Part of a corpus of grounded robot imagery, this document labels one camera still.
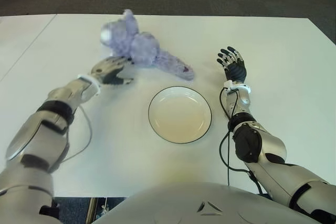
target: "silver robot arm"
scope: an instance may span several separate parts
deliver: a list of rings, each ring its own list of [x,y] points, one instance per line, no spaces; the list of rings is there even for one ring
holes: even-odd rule
[[[224,67],[227,80],[226,111],[231,117],[229,130],[237,157],[253,172],[276,202],[303,213],[321,223],[336,221],[336,186],[311,171],[286,164],[286,147],[267,132],[252,116],[250,88],[244,84],[244,61],[234,48],[222,49],[217,59]]]
[[[52,90],[47,100],[18,131],[6,152],[0,174],[1,223],[60,223],[53,203],[55,171],[67,155],[64,137],[79,105],[99,93],[101,84],[128,84],[117,74],[128,62],[107,58],[66,86]]]

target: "robot forearm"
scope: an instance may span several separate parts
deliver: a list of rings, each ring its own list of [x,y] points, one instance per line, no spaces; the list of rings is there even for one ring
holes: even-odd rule
[[[68,152],[64,137],[79,105],[99,92],[100,84],[123,84],[117,74],[125,58],[98,63],[89,76],[79,76],[52,90],[42,106],[18,131],[6,152],[6,168],[0,174],[0,219],[3,223],[60,223],[52,218],[53,181]]]
[[[333,221],[336,215],[336,186],[301,166],[286,164],[283,142],[268,133],[250,113],[249,87],[230,81],[225,86],[229,115],[238,96],[229,124],[238,158],[245,162],[274,201],[322,223],[334,223],[326,220]]]

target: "black finger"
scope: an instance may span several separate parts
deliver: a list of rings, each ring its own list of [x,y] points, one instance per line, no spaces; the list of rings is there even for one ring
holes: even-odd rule
[[[227,47],[227,49],[229,50],[229,51],[231,51],[231,52],[233,52],[235,55],[237,55],[236,54],[236,49],[234,49],[233,47]]]
[[[230,55],[230,53],[227,50],[225,50],[225,49],[221,49],[221,52],[224,53],[224,54],[226,54],[227,56]]]
[[[219,64],[221,64],[223,67],[225,67],[225,65],[224,65],[224,63],[223,63],[223,61],[222,61],[221,59],[218,59],[218,58],[217,58],[217,62],[218,62]]]

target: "purple stuffed animal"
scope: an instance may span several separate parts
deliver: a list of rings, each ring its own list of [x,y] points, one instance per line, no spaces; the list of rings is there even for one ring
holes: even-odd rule
[[[114,56],[131,57],[139,66],[157,66],[185,80],[194,79],[194,71],[177,57],[160,48],[150,33],[139,33],[138,23],[131,10],[125,10],[123,19],[101,28],[100,41],[113,50]]]

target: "fuzzy fur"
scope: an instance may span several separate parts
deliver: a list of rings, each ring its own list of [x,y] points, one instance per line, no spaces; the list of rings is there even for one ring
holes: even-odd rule
[[[115,56],[131,57],[136,65],[156,66],[185,80],[194,79],[193,69],[162,50],[152,34],[139,33],[138,23],[130,10],[125,10],[122,19],[103,25],[100,41],[111,48]]]

